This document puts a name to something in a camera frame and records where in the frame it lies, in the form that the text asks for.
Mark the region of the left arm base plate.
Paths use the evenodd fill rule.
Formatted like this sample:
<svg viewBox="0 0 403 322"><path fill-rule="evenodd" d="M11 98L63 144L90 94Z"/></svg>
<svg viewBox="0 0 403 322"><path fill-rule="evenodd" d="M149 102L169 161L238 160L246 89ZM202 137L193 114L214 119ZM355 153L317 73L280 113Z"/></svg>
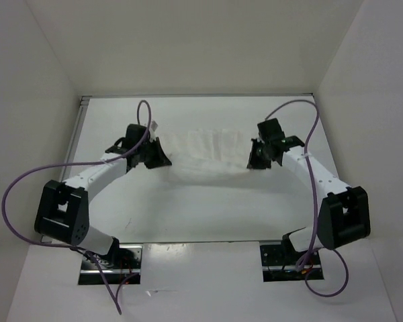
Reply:
<svg viewBox="0 0 403 322"><path fill-rule="evenodd" d="M140 284L143 248L142 244L123 244L122 257L113 263L97 257L107 282L116 286L121 282ZM81 261L78 285L104 285L97 266L86 256Z"/></svg>

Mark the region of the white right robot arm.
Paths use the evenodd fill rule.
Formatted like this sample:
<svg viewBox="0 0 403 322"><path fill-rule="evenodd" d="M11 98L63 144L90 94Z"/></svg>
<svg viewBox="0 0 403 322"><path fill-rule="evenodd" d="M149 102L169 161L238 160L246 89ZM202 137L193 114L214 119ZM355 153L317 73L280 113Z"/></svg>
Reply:
<svg viewBox="0 0 403 322"><path fill-rule="evenodd" d="M300 138L287 137L277 119L262 121L257 127L259 137L251 140L247 168L265 170L279 164L312 190L316 206L313 226L283 236L284 261L295 264L308 250L335 250L369 236L369 201L362 187L351 187L337 178L309 153Z"/></svg>

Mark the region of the white pleated skirt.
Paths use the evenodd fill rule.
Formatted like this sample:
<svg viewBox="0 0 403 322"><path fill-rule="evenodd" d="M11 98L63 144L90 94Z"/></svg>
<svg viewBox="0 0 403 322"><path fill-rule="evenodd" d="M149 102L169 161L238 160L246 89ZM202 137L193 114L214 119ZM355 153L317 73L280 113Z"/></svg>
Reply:
<svg viewBox="0 0 403 322"><path fill-rule="evenodd" d="M162 179L177 184L205 185L249 174L248 133L233 129L197 129L164 133L161 146L172 165L159 170Z"/></svg>

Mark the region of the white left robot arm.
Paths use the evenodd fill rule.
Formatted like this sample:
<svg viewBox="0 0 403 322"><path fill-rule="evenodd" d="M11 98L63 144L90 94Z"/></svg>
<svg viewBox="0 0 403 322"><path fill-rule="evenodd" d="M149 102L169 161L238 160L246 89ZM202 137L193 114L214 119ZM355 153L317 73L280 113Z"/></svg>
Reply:
<svg viewBox="0 0 403 322"><path fill-rule="evenodd" d="M100 160L62 182L50 180L43 188L34 229L69 246L91 252L105 268L113 268L128 252L117 238L94 228L89 222L89 204L114 180L139 164L147 169L170 166L159 138L157 125L130 124Z"/></svg>

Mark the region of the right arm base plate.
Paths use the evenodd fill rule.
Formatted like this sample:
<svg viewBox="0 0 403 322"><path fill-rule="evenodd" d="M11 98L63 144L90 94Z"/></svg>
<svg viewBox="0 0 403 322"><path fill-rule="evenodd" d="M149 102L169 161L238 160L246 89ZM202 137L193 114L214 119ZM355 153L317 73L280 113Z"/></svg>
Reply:
<svg viewBox="0 0 403 322"><path fill-rule="evenodd" d="M296 262L302 253L286 254L280 241L259 244L263 282L290 282L305 280L324 280L320 256L312 254L301 271L296 270Z"/></svg>

